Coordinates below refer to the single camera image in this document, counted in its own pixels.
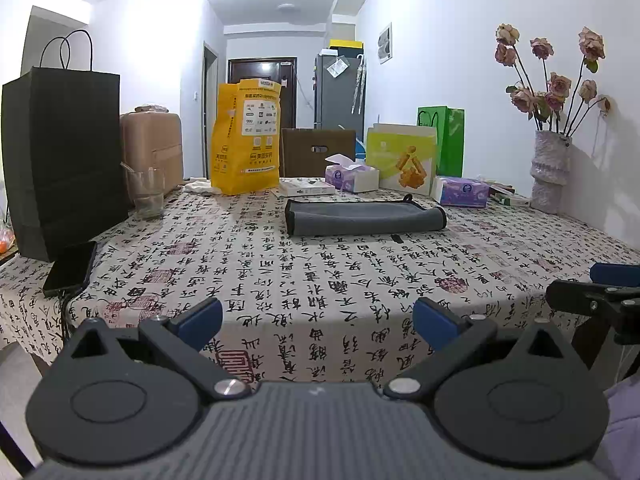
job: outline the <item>chinese calligraphy tablecloth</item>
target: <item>chinese calligraphy tablecloth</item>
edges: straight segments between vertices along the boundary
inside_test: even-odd
[[[389,190],[302,200],[399,200]],[[433,205],[427,197],[415,197]],[[164,218],[130,218],[104,233],[90,286],[70,304],[80,322],[135,326],[174,316],[207,296],[224,306],[205,352],[250,383],[384,383],[430,348],[412,327],[428,296],[454,313],[523,327],[549,317],[571,334],[578,319],[544,300],[555,278],[588,279],[597,261],[637,263],[638,252],[596,229],[529,208],[446,208],[446,229],[390,235],[290,238],[286,199],[174,194]],[[16,256],[0,268],[0,328],[48,361],[60,349],[58,300],[42,284],[50,264]]]

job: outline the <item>refrigerator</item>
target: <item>refrigerator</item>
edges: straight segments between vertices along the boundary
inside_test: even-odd
[[[356,89],[356,78],[360,59],[346,58],[349,62],[347,69],[338,77],[333,77],[327,70],[335,63],[336,56],[316,57],[316,118],[315,127],[323,130],[356,130],[356,156],[364,153],[364,107],[366,92],[362,100],[362,113],[358,113],[360,95],[356,101],[355,111],[351,113],[353,93]]]

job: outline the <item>blue clamp pad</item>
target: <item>blue clamp pad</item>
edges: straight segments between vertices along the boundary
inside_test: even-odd
[[[414,328],[435,351],[439,351],[464,332],[466,323],[435,301],[419,298],[414,303]]]
[[[222,303],[208,298],[174,317],[167,328],[198,352],[211,341],[222,327]]]
[[[614,286],[640,286],[640,266],[593,264],[589,272],[593,283]]]

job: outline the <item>white textured vase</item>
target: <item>white textured vase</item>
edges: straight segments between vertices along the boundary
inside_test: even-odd
[[[570,146],[570,137],[549,131],[536,132],[536,154],[530,172],[536,179],[531,191],[531,207],[553,215],[558,212],[562,186],[569,179]]]

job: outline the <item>screw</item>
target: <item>screw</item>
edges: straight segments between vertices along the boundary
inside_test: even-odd
[[[389,383],[389,389],[395,394],[409,395],[420,389],[420,383],[409,377],[400,377]]]
[[[238,379],[223,379],[218,381],[213,389],[222,396],[230,397],[244,392],[246,384]]]

